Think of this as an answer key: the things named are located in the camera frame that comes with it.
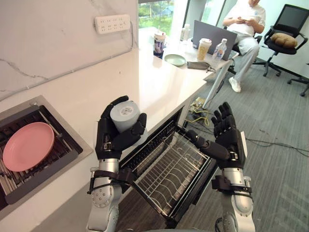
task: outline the water bottle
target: water bottle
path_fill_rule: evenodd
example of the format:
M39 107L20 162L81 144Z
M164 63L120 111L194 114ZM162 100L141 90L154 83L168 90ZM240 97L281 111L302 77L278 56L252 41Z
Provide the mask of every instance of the water bottle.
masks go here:
M227 39L222 39L221 43L216 46L216 49L213 52L213 60L221 60L225 51L226 51L226 41Z
M190 24L186 23L180 34L180 40L187 41L189 39L189 36L190 36Z

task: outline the robotic arm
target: robotic arm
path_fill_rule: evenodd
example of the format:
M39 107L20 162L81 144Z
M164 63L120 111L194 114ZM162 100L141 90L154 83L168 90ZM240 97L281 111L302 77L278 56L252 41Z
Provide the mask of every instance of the robotic arm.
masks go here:
M253 201L250 187L251 179L243 176L246 160L246 141L244 134L236 128L232 110L224 102L215 111L211 120L214 124L216 142L205 141L194 131L186 135L204 154L216 159L222 175L212 180L212 188L222 192L223 226L225 232L254 232L252 220Z
M111 102L98 122L95 150L99 166L91 169L88 194L92 197L92 208L86 228L88 232L115 231L121 186L132 183L134 179L131 170L118 170L118 162L122 151L136 143L143 135L146 114L140 114L131 128L119 133L110 112L115 105L125 101L128 101L128 96ZM212 188L223 193L224 231L254 232L250 178L243 176L242 172L247 152L244 134L237 130L232 110L226 102L219 106L219 110L221 113L215 111L215 117L211 119L214 124L215 143L206 141L192 130L186 135L201 152L216 159L222 171L222 175L212 180Z
M133 180L130 170L119 171L119 159L122 151L135 144L143 135L146 126L146 114L140 114L137 122L126 131L119 133L113 123L112 108L128 101L123 96L111 102L104 110L98 122L96 154L99 166L91 168L88 194L92 197L91 212L86 230L89 232L114 232L118 220L118 203L121 186Z

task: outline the table leg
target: table leg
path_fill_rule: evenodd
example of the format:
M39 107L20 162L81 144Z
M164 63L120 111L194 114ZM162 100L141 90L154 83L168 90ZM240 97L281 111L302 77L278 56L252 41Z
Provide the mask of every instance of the table leg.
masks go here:
M210 106L211 100L216 94L216 91L220 85L220 83L225 78L226 72L228 70L228 67L230 67L232 60L228 60L228 62L217 72L216 74L216 80L213 83L213 86L211 87L211 90L205 100L205 103L203 104L203 109L207 109Z

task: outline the paper cup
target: paper cup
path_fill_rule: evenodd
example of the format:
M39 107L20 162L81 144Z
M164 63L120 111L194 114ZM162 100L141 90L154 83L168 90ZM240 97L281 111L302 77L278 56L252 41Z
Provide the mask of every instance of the paper cup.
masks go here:
M208 53L209 48L211 47L211 40L202 38L199 41L198 51L197 51L197 59L199 61L203 61L205 59L206 54Z
M166 38L166 33L162 31L157 31L154 35L154 55L162 58L164 41Z

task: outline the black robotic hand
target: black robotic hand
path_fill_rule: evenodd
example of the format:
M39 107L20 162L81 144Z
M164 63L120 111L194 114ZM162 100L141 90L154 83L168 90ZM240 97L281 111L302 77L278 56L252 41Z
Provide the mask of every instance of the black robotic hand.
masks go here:
M211 119L214 124L215 143L205 140L193 130L187 131L186 136L201 152L214 158L220 169L243 168L246 157L232 110L226 102L219 106L219 110L221 113L216 110L215 117Z
M105 108L101 115L98 122L95 148L99 160L108 158L120 159L122 151L135 144L144 133L147 120L147 115L145 113L141 113L137 122L122 133L119 133L111 119L110 113L112 108L128 100L128 96L122 96L114 100Z
M219 111L215 111L215 117L211 118L214 124L213 134L216 143L224 146L230 157L228 160L220 160L220 168L243 168L246 157L243 142L239 130L236 128L235 119L231 107L227 102L219 106Z

